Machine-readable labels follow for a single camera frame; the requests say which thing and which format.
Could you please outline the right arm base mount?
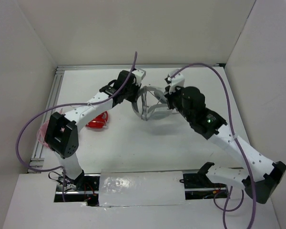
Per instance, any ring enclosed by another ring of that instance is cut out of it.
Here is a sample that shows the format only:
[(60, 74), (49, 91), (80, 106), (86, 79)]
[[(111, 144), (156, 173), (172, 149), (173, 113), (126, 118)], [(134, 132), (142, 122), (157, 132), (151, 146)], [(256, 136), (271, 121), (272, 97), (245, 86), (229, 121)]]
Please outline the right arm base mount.
[(184, 185), (186, 200), (200, 200), (226, 198), (227, 186), (221, 183), (212, 183), (207, 177), (208, 169), (214, 163), (205, 163), (197, 172), (185, 172), (179, 180)]

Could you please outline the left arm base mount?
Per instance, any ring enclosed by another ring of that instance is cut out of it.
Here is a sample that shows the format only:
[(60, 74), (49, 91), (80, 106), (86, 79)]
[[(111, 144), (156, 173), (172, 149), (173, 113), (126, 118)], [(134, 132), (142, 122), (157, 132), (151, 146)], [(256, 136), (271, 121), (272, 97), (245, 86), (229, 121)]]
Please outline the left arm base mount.
[(99, 205), (100, 174), (86, 174), (79, 187), (75, 187), (69, 181), (63, 181), (62, 174), (52, 171), (48, 178), (55, 182), (55, 203), (83, 202), (87, 206)]

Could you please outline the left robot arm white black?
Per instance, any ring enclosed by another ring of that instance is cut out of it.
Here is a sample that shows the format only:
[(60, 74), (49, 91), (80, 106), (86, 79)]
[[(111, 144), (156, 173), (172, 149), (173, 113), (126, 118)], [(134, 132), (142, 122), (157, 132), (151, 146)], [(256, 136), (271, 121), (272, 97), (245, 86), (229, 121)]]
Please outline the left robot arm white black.
[(111, 110), (124, 100), (134, 101), (145, 75), (146, 71), (141, 69), (132, 72), (123, 70), (116, 80), (102, 87), (87, 105), (65, 114), (55, 112), (51, 115), (45, 142), (55, 152), (60, 165), (64, 167), (63, 174), (71, 188), (80, 189), (84, 183), (84, 170), (80, 167), (76, 156), (79, 132), (98, 115)]

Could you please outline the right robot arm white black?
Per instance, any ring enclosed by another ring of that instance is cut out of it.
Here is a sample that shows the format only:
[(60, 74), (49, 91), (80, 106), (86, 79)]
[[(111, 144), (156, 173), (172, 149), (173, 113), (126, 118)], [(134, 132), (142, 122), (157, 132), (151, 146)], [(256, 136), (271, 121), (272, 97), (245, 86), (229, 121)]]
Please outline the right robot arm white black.
[(207, 162), (199, 169), (199, 174), (212, 183), (242, 189), (257, 203), (265, 204), (280, 183), (286, 165), (265, 157), (233, 134), (227, 121), (206, 107), (205, 96), (198, 88), (167, 86), (164, 95), (169, 108), (178, 111), (196, 133), (220, 147), (242, 166), (236, 170)]

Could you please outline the white grey headphones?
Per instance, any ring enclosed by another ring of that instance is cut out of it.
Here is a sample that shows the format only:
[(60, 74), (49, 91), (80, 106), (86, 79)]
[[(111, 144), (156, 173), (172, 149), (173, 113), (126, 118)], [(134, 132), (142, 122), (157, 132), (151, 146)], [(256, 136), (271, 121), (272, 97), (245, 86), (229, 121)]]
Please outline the white grey headphones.
[[(134, 102), (132, 102), (134, 113), (144, 121), (161, 120), (170, 115), (176, 115), (177, 112), (173, 112), (168, 108), (164, 92), (164, 88), (151, 85), (143, 86), (138, 91)], [(154, 104), (148, 104), (148, 94), (151, 94), (157, 100)]]

